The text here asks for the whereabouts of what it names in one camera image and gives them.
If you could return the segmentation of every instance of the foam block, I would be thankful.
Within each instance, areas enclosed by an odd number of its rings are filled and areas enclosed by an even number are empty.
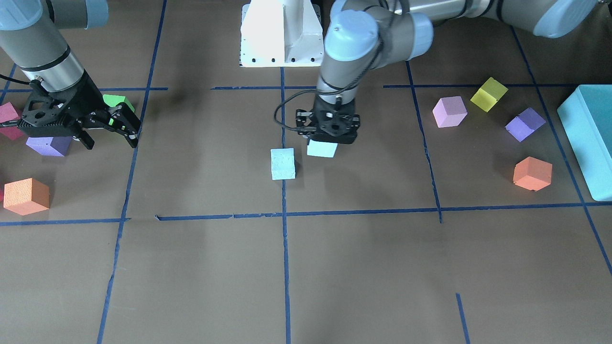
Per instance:
[[[539,127],[543,126],[544,123],[546,123],[544,118],[532,108],[528,108],[517,117],[514,117],[506,126],[506,130],[508,130],[519,142],[523,142],[527,136],[534,133]]]
[[[553,165],[533,157],[521,161],[514,168],[514,184],[528,190],[538,191],[549,186],[553,176]]]
[[[49,157],[65,157],[72,137],[30,137],[26,141],[28,147],[40,155]]]
[[[22,216],[49,209],[49,187],[34,178],[4,185],[4,208]]]
[[[479,89],[471,99],[471,102],[476,104],[479,108],[485,112],[489,112],[491,108],[501,97],[508,92],[508,89],[493,78],[489,78]]]
[[[293,148],[271,149],[272,180],[295,179],[296,163]]]
[[[306,154],[313,157],[333,158],[336,154],[336,148],[338,148],[337,143],[309,140]]]
[[[12,121],[19,118],[21,118],[21,110],[16,109],[10,102],[0,106],[0,122]],[[11,140],[16,140],[24,135],[23,132],[16,127],[0,128],[0,133]]]
[[[126,103],[127,106],[132,109],[132,112],[136,111],[134,110],[132,103],[130,103],[127,97],[124,97],[123,95],[103,94],[102,99],[109,107],[116,107],[119,105],[119,103]]]
[[[612,84],[580,85],[558,113],[596,201],[612,201]]]
[[[456,127],[463,121],[468,111],[461,96],[440,98],[433,108],[433,117],[438,128]]]

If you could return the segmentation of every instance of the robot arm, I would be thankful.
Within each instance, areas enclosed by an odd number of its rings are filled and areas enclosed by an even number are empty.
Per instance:
[[[296,111],[294,131],[314,141],[353,143],[360,127],[360,117],[355,114],[359,81],[370,69],[426,53],[433,41],[432,21],[483,16],[555,38],[576,28],[597,2],[336,0],[330,11],[315,103],[311,111]]]
[[[125,103],[105,104],[58,31],[101,26],[107,19],[106,0],[0,0],[0,47],[33,89],[21,119],[3,127],[16,126],[30,137],[72,136],[87,149],[94,141],[83,129],[104,128],[137,146],[140,120]]]

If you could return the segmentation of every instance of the light blue cube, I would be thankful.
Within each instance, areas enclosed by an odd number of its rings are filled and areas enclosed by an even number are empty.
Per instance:
[[[580,85],[559,117],[596,201],[612,201],[612,85]]]
[[[271,149],[272,180],[296,178],[296,163],[293,148]]]
[[[336,148],[338,148],[337,143],[309,140],[306,154],[313,157],[333,158],[336,154]]]

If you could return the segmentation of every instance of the green cube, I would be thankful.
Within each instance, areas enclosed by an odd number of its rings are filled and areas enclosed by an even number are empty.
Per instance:
[[[104,95],[102,95],[102,99],[104,99],[104,102],[109,107],[116,107],[117,105],[119,105],[119,103],[126,103],[127,106],[130,107],[130,109],[132,109],[132,112],[136,111],[136,110],[134,110],[134,107],[132,106],[132,103],[130,103],[130,101],[127,99],[127,97],[124,97],[123,95],[104,94]]]
[[[485,112],[489,112],[506,92],[508,92],[508,89],[504,85],[493,78],[489,78],[487,82],[476,91],[471,102]]]

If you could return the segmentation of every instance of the magenta cube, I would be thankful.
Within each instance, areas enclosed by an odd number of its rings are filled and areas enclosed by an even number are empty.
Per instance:
[[[546,123],[544,118],[532,108],[528,108],[517,117],[514,117],[506,126],[506,130],[508,130],[519,142],[523,142],[527,136],[533,134],[539,127],[543,126],[544,123]]]
[[[65,157],[72,137],[30,137],[26,144],[40,155]]]
[[[438,128],[456,127],[463,121],[468,111],[461,96],[440,98],[433,108],[433,116]]]
[[[0,122],[12,121],[19,118],[21,118],[21,111],[16,109],[10,102],[0,106]],[[16,127],[0,128],[0,133],[11,140],[16,140],[23,136],[23,132]]]

